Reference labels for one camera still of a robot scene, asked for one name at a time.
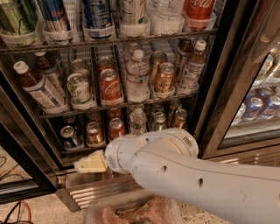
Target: blue can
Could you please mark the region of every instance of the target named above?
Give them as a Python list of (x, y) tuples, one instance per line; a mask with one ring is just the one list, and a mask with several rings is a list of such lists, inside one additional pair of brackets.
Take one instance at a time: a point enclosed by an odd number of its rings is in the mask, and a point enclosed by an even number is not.
[(67, 11), (62, 0), (37, 0), (50, 32), (67, 32), (71, 30)]
[(82, 0), (88, 29), (104, 29), (111, 26), (109, 0)]

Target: water bottle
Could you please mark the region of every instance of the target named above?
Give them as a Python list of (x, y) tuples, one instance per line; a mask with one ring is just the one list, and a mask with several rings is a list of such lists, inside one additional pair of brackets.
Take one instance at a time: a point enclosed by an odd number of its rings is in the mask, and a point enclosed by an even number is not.
[(142, 50), (135, 50), (132, 59), (127, 65), (126, 84), (129, 100), (139, 102), (137, 99), (146, 100), (148, 94), (148, 73), (150, 71), (149, 61), (144, 57)]
[(142, 108), (136, 108), (129, 116), (130, 132), (143, 134), (146, 132), (147, 117)]

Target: canned drink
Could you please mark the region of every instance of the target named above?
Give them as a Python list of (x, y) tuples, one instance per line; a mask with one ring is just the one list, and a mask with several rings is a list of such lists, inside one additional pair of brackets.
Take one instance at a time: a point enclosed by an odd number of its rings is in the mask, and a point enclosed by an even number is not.
[(150, 56), (150, 82), (153, 87), (156, 83), (159, 66), (164, 62), (167, 62), (167, 56), (165, 52), (155, 51)]
[(153, 122), (151, 124), (151, 131), (166, 129), (166, 115), (163, 112), (157, 112), (153, 116)]
[(170, 100), (170, 106), (169, 106), (168, 117), (167, 117), (167, 127), (171, 127), (175, 111), (177, 109), (181, 109), (181, 107), (182, 107), (182, 103), (180, 99)]
[(84, 104), (91, 100), (91, 89), (81, 73), (73, 73), (67, 79), (67, 88), (74, 104)]
[(124, 123), (120, 118), (114, 118), (109, 123), (109, 136), (110, 140), (125, 135)]
[(82, 0), (82, 2), (88, 29), (104, 29), (111, 26), (109, 0)]
[(261, 98), (267, 99), (273, 95), (273, 90), (271, 87), (262, 87), (258, 89), (258, 94)]
[(98, 122), (87, 124), (87, 144), (100, 145), (104, 143), (104, 134)]
[(104, 56), (97, 61), (97, 71), (100, 74), (105, 69), (113, 69), (116, 71), (116, 62), (111, 56)]
[(274, 117), (279, 107), (280, 98), (278, 96), (272, 95), (263, 103), (263, 106), (259, 111), (260, 117), (266, 120)]
[(99, 85), (104, 101), (114, 101), (122, 97), (120, 77), (115, 70), (103, 70), (99, 75)]
[(64, 149), (66, 151), (77, 150), (82, 146), (82, 141), (79, 139), (77, 132), (72, 126), (66, 126), (61, 129), (60, 136), (64, 143)]
[(75, 59), (71, 63), (71, 73), (82, 74), (88, 83), (91, 81), (90, 68), (84, 59)]
[(168, 92), (172, 87), (174, 75), (175, 75), (174, 65), (169, 62), (162, 63), (157, 71), (155, 92), (157, 93)]
[(121, 0), (121, 20), (126, 25), (145, 22), (146, 0)]
[(260, 98), (252, 97), (248, 100), (246, 102), (246, 111), (243, 114), (244, 121), (253, 121), (262, 107), (263, 101)]
[(173, 117), (171, 126), (173, 128), (184, 129), (186, 127), (187, 116), (188, 116), (188, 113), (185, 109), (183, 109), (183, 108), (177, 109), (175, 116)]
[(62, 0), (37, 0), (49, 32), (71, 30), (67, 11)]
[(30, 1), (26, 0), (0, 1), (2, 28), (10, 35), (25, 35), (34, 32), (38, 18), (33, 6)]
[(63, 122), (72, 126), (79, 136), (82, 135), (81, 121), (77, 115), (65, 115), (63, 116)]
[(243, 103), (238, 109), (237, 114), (235, 115), (235, 118), (231, 125), (236, 125), (237, 123), (239, 123), (245, 111), (246, 111), (246, 105)]

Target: refrigerator door frame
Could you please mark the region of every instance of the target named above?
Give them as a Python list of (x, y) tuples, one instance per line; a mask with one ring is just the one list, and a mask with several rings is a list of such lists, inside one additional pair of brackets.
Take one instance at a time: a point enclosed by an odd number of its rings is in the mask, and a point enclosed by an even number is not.
[[(280, 39), (280, 25), (273, 22), (280, 19), (279, 11), (279, 1), (258, 1), (228, 73), (221, 71), (220, 66), (222, 66), (223, 61), (221, 55), (220, 64), (217, 67), (216, 73), (220, 77), (221, 75), (226, 75), (227, 78), (220, 91), (219, 98), (208, 99), (205, 103), (205, 107), (209, 108), (209, 105), (213, 105), (216, 102), (210, 118), (207, 117), (207, 114), (201, 114), (200, 119), (201, 121), (206, 121), (207, 126), (203, 129), (201, 128), (201, 122), (199, 122), (195, 131), (195, 133), (202, 135), (199, 142), (202, 158), (216, 158), (242, 151), (265, 149), (280, 144), (280, 140), (274, 138), (219, 150), (222, 139), (226, 135), (265, 57)], [(235, 31), (235, 27), (232, 26), (231, 28), (233, 32)], [(229, 42), (225, 46), (224, 51), (231, 47), (231, 45)]]

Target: soda can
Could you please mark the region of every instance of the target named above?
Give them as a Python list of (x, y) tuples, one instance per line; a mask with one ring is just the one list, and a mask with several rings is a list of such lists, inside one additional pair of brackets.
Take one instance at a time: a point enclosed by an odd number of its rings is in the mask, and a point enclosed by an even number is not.
[(260, 98), (252, 97), (250, 100), (246, 101), (246, 111), (243, 114), (244, 121), (253, 121), (262, 107), (263, 101)]
[(114, 140), (125, 135), (124, 123), (120, 118), (114, 118), (109, 122), (109, 137)]
[(91, 89), (81, 73), (70, 74), (67, 79), (67, 88), (74, 104), (84, 104), (91, 100)]
[(49, 32), (71, 30), (67, 11), (62, 0), (37, 0)]
[(145, 22), (146, 0), (121, 0), (121, 20), (125, 25)]
[(81, 121), (77, 115), (64, 115), (63, 122), (66, 125), (72, 126), (79, 136), (82, 135)]
[(72, 126), (65, 126), (60, 131), (60, 136), (63, 140), (64, 149), (66, 151), (77, 150), (82, 146), (82, 141), (79, 139), (77, 132)]
[(245, 111), (246, 111), (246, 105), (243, 103), (240, 106), (240, 108), (238, 109), (237, 114), (235, 115), (234, 120), (231, 125), (236, 125), (237, 123), (239, 123), (240, 120), (242, 119), (242, 116), (244, 115)]
[(71, 63), (71, 73), (82, 74), (88, 80), (88, 83), (91, 81), (90, 68), (84, 59), (75, 59)]
[(159, 65), (164, 62), (167, 62), (165, 52), (155, 51), (150, 56), (150, 82), (153, 87), (155, 86)]
[(82, 0), (88, 29), (104, 29), (111, 26), (109, 0)]
[(262, 99), (268, 99), (273, 95), (273, 90), (271, 87), (262, 87), (258, 89), (258, 94)]
[(182, 103), (180, 99), (170, 100), (170, 106), (169, 106), (169, 111), (167, 116), (167, 127), (171, 127), (174, 114), (176, 110), (181, 109), (181, 107), (182, 107)]
[(100, 74), (105, 69), (113, 69), (116, 71), (116, 62), (111, 56), (104, 56), (97, 61), (97, 71)]
[(98, 122), (90, 122), (87, 124), (87, 144), (90, 146), (104, 143), (104, 134)]
[(174, 65), (169, 62), (162, 63), (157, 71), (155, 92), (157, 93), (168, 92), (172, 87), (174, 75), (175, 75)]
[(263, 106), (259, 111), (260, 117), (266, 120), (274, 117), (279, 107), (280, 98), (278, 96), (272, 95), (263, 103)]
[(153, 116), (153, 122), (151, 124), (151, 131), (166, 129), (166, 115), (163, 112), (157, 112)]
[(104, 101), (114, 101), (122, 97), (120, 77), (115, 70), (103, 70), (99, 75), (99, 85)]
[(177, 109), (175, 116), (173, 117), (171, 126), (173, 128), (184, 129), (186, 127), (187, 116), (188, 116), (188, 113), (185, 109), (183, 109), (183, 108)]

